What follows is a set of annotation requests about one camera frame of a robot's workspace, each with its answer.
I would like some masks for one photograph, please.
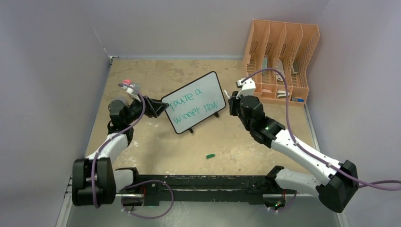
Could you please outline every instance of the tan floor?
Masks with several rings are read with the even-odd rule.
[[[237,90],[242,76],[241,61],[213,60],[120,60],[113,61],[100,108],[92,130],[87,154],[105,140],[109,121],[108,104],[118,96],[128,96],[117,86],[124,79],[141,85],[141,93],[160,99],[196,78],[215,71],[222,89]],[[285,106],[264,104],[267,116],[286,125]],[[302,107],[290,107],[290,122],[297,137],[313,146]],[[117,158],[113,167],[136,166],[140,174],[265,175],[275,165],[307,173],[300,165],[253,140],[237,117],[228,113],[228,104],[219,112],[188,131],[177,135],[167,115],[147,117],[135,127],[132,143]],[[206,159],[206,154],[216,156]]]

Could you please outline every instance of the whiteboard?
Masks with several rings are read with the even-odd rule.
[[[164,96],[161,101],[170,104],[166,114],[177,134],[226,107],[223,91],[214,71]]]

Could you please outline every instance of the whiteboard stand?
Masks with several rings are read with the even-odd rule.
[[[219,117],[218,112],[215,112],[213,115],[214,115],[215,117]],[[189,132],[190,132],[191,134],[193,134],[193,129],[192,129],[192,127],[190,127],[188,130],[189,130]]]

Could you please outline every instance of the white wall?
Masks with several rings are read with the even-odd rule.
[[[329,0],[85,0],[109,55],[242,58],[252,19],[313,23]]]
[[[77,0],[0,1],[0,226],[55,226],[109,63]]]
[[[322,152],[349,159],[365,181],[401,179],[401,2],[331,0],[308,75]],[[351,227],[400,226],[401,192],[363,188],[345,214]]]

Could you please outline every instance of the orange plastic rack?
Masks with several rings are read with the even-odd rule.
[[[290,105],[303,106],[309,92],[306,68],[319,37],[317,25],[253,20],[244,52],[244,69],[248,74],[260,70],[264,57],[268,59],[267,66],[276,69],[280,59],[283,62],[290,100],[293,97],[303,100],[290,101]],[[294,62],[298,64],[297,74],[292,73]],[[276,80],[275,72],[258,73],[253,80],[256,84],[254,95],[262,103],[285,104],[285,98],[277,98],[278,91],[285,89],[284,83]]]

